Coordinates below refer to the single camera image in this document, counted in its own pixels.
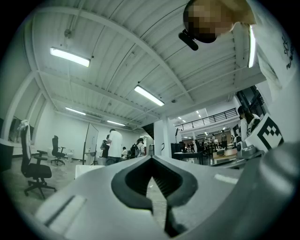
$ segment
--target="ceiling beam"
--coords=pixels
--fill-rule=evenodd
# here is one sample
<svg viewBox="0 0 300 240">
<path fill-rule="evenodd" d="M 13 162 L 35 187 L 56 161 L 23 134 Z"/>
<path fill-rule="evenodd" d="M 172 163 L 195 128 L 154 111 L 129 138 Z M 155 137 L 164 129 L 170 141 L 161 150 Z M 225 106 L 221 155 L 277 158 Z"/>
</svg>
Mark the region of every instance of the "ceiling beam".
<svg viewBox="0 0 300 240">
<path fill-rule="evenodd" d="M 36 59 L 35 47 L 34 47 L 34 16 L 33 16 L 33 19 L 29 19 L 25 24 L 24 45 L 25 45 L 27 60 L 28 60 L 31 70 L 38 72 L 39 65 L 38 65 L 38 61 Z M 37 73 L 35 75 L 35 80 L 37 82 L 38 87 L 42 91 L 43 96 L 46 98 L 46 100 L 51 102 L 53 104 L 53 106 L 56 107 L 54 102 L 51 100 L 50 94 L 47 91 L 45 84 L 43 82 L 43 79 L 39 73 Z"/>
<path fill-rule="evenodd" d="M 66 113 L 66 112 L 59 112 L 59 111 L 54 111 L 54 112 L 57 113 L 57 114 L 63 115 L 63 116 L 67 116 L 69 118 L 74 118 L 74 119 L 77 119 L 77 120 L 80 120 L 80 121 L 90 122 L 90 123 L 93 123 L 93 124 L 99 125 L 99 126 L 105 126 L 105 127 L 109 127 L 109 128 L 113 127 L 114 129 L 119 129 L 119 130 L 128 131 L 128 132 L 135 132 L 135 133 L 140 132 L 138 130 L 128 129 L 128 128 L 125 128 L 125 127 L 122 127 L 122 126 L 117 126 L 117 125 L 112 126 L 112 125 L 109 125 L 109 124 L 100 123 L 100 122 L 98 122 L 96 120 L 93 120 L 93 119 L 80 117 L 79 115 L 75 116 L 73 114 L 69 114 L 69 113 Z"/>
<path fill-rule="evenodd" d="M 56 78 L 58 80 L 62 80 L 62 81 L 66 81 L 66 82 L 68 82 L 69 79 L 70 79 L 71 83 L 77 84 L 77 85 L 79 85 L 81 87 L 90 89 L 90 90 L 95 91 L 97 93 L 100 93 L 103 96 L 106 96 L 106 97 L 108 97 L 110 99 L 116 100 L 116 101 L 118 101 L 118 102 L 120 102 L 122 104 L 125 104 L 125 105 L 127 105 L 129 107 L 132 107 L 133 109 L 138 110 L 138 111 L 140 111 L 142 113 L 146 113 L 145 108 L 143 108 L 142 106 L 139 106 L 138 104 L 130 102 L 127 99 L 119 97 L 119 96 L 117 96 L 117 95 L 115 95 L 115 94 L 113 94 L 111 92 L 105 91 L 102 88 L 96 87 L 96 86 L 94 86 L 92 84 L 89 84 L 87 82 L 84 82 L 84 81 L 82 81 L 80 79 L 72 78 L 71 76 L 69 77 L 69 79 L 66 79 L 66 78 L 64 78 L 62 76 L 57 76 L 55 74 L 50 74 L 48 72 L 43 72 L 43 71 L 39 71 L 39 72 L 40 72 L 41 75 L 47 75 L 47 76 L 54 77 L 54 78 Z M 155 113 L 155 112 L 147 112 L 147 115 L 149 115 L 151 117 L 155 117 L 155 118 L 160 118 L 160 115 L 157 114 L 157 113 Z"/>
<path fill-rule="evenodd" d="M 86 111 L 91 112 L 91 113 L 99 114 L 101 116 L 104 116 L 104 118 L 107 119 L 107 120 L 117 121 L 117 122 L 123 123 L 123 124 L 128 122 L 128 119 L 126 119 L 126 118 L 119 117 L 119 116 L 116 116 L 114 114 L 104 112 L 104 111 L 101 111 L 101 110 L 98 110 L 98 109 L 95 109 L 95 108 L 91 108 L 91 107 L 88 107 L 88 106 L 84 106 L 84 105 L 81 105 L 81 104 L 78 104 L 78 103 L 73 103 L 71 100 L 65 99 L 65 98 L 57 96 L 57 95 L 52 95 L 51 98 L 55 101 L 64 103 L 65 105 L 67 105 L 70 108 L 75 107 L 76 110 L 77 109 L 80 109 L 81 111 L 86 110 Z M 137 121 L 133 121 L 131 123 L 134 124 L 134 125 L 141 124 L 140 122 L 137 122 Z"/>
<path fill-rule="evenodd" d="M 235 69 L 238 69 L 247 65 L 248 57 L 245 57 L 245 49 L 248 47 L 249 40 L 246 39 L 244 28 L 239 22 L 235 24 L 232 33 L 235 48 Z M 235 73 L 234 82 L 238 83 L 242 78 L 242 72 L 238 71 Z"/>
<path fill-rule="evenodd" d="M 64 13 L 70 15 L 77 15 L 78 9 L 73 7 L 42 7 L 37 9 L 39 13 Z M 185 93 L 185 96 L 194 103 L 192 97 L 187 92 L 186 88 L 183 86 L 182 82 L 179 80 L 177 75 L 174 71 L 170 68 L 170 66 L 161 58 L 161 56 L 152 48 L 150 47 L 145 41 L 140 39 L 136 34 L 132 33 L 122 25 L 106 18 L 103 16 L 99 16 L 94 13 L 90 13 L 87 11 L 82 10 L 79 14 L 80 17 L 89 19 L 91 21 L 95 21 L 97 23 L 103 24 L 116 32 L 122 34 L 126 38 L 132 40 L 134 43 L 139 45 L 145 52 L 147 52 L 157 63 L 166 71 L 166 73 L 170 76 L 170 78 L 178 85 L 178 87 Z"/>
</svg>

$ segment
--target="ceiling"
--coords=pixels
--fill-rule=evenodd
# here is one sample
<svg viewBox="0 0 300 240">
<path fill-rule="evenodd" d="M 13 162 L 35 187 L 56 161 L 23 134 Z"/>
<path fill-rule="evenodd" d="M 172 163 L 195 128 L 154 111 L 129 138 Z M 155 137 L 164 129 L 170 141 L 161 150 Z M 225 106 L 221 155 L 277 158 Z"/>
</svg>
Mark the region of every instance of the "ceiling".
<svg viewBox="0 0 300 240">
<path fill-rule="evenodd" d="M 198 51 L 186 46 L 178 33 L 187 2 L 51 0 L 39 6 L 32 50 L 57 111 L 68 106 L 138 129 L 265 80 L 258 65 L 246 67 L 248 36 L 240 24 L 214 43 L 196 41 Z M 91 59 L 90 66 L 50 55 L 53 46 Z M 137 84 L 165 105 L 135 92 Z"/>
</svg>

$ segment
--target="person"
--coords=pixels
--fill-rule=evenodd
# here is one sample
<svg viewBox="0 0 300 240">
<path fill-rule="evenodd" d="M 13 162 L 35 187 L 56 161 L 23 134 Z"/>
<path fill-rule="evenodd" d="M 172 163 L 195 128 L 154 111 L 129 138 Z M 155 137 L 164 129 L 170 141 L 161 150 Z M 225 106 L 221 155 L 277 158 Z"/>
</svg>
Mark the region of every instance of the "person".
<svg viewBox="0 0 300 240">
<path fill-rule="evenodd" d="M 102 145 L 100 149 L 102 150 L 102 163 L 104 166 L 107 164 L 107 158 L 108 158 L 108 150 L 109 150 L 109 145 L 107 144 L 107 140 L 109 138 L 109 135 L 106 136 L 106 140 L 104 139 L 102 141 Z"/>
<path fill-rule="evenodd" d="M 190 0 L 183 22 L 190 36 L 208 44 L 232 31 L 236 23 L 250 27 L 273 101 L 291 80 L 299 79 L 299 59 L 292 42 L 275 17 L 256 0 Z"/>
<path fill-rule="evenodd" d="M 196 144 L 196 147 L 197 147 L 197 153 L 200 154 L 200 157 L 198 157 L 198 160 L 199 160 L 199 164 L 200 165 L 203 165 L 203 153 L 202 153 L 202 148 L 200 146 L 200 143 L 198 142 L 198 140 L 196 139 L 195 140 L 195 144 Z"/>
<path fill-rule="evenodd" d="M 110 144 L 108 150 L 107 165 L 115 164 L 121 161 L 122 154 L 122 134 L 115 129 L 111 129 L 107 143 Z"/>
<path fill-rule="evenodd" d="M 190 146 L 191 146 L 191 152 L 195 152 L 195 149 L 194 149 L 194 144 L 193 144 L 193 143 L 191 143 L 191 144 L 190 144 Z"/>
<path fill-rule="evenodd" d="M 136 146 L 138 148 L 138 154 L 135 153 L 135 157 L 138 158 L 140 156 L 144 156 L 145 155 L 145 148 L 144 148 L 144 140 L 142 138 L 139 138 L 136 141 Z"/>
<path fill-rule="evenodd" d="M 239 106 L 238 113 L 240 115 L 240 131 L 242 141 L 244 141 L 253 131 L 252 127 L 255 125 L 255 120 L 259 121 L 260 118 L 256 114 L 250 113 L 247 109 Z"/>
<path fill-rule="evenodd" d="M 222 148 L 225 148 L 225 150 L 227 150 L 227 135 L 224 132 L 224 130 L 222 130 L 221 133 L 221 142 L 222 142 Z"/>
<path fill-rule="evenodd" d="M 233 149 L 236 148 L 236 138 L 239 136 L 237 133 L 235 134 L 234 140 L 233 140 Z"/>
<path fill-rule="evenodd" d="M 121 157 L 122 157 L 124 160 L 127 159 L 127 154 L 128 154 L 128 151 L 126 150 L 126 147 L 123 147 L 123 151 L 122 151 Z"/>
</svg>

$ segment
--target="whiteboard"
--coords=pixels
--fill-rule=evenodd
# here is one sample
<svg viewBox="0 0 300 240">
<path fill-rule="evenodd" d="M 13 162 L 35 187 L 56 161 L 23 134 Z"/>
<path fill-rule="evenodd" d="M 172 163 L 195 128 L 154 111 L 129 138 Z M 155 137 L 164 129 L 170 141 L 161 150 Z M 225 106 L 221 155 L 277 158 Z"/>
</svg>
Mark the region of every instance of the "whiteboard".
<svg viewBox="0 0 300 240">
<path fill-rule="evenodd" d="M 85 138 L 85 153 L 96 152 L 97 138 L 98 130 L 91 123 L 89 123 Z"/>
</svg>

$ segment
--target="desk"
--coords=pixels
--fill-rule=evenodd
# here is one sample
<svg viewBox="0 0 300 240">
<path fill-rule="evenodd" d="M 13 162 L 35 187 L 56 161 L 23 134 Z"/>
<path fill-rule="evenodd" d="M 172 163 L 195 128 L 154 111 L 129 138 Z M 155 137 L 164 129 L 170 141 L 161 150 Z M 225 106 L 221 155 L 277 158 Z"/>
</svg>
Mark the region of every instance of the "desk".
<svg viewBox="0 0 300 240">
<path fill-rule="evenodd" d="M 184 158 L 199 158 L 200 162 L 203 165 L 203 154 L 202 152 L 186 152 L 186 153 L 173 153 L 172 158 L 177 159 L 177 160 L 182 160 Z"/>
<path fill-rule="evenodd" d="M 224 151 L 224 155 L 222 156 L 218 156 L 216 152 L 213 153 L 213 157 L 214 157 L 214 161 L 215 161 L 215 164 L 219 161 L 219 160 L 225 160 L 225 159 L 233 159 L 233 158 L 236 158 L 238 154 L 238 151 L 237 149 L 230 149 L 230 150 L 226 150 Z"/>
</svg>

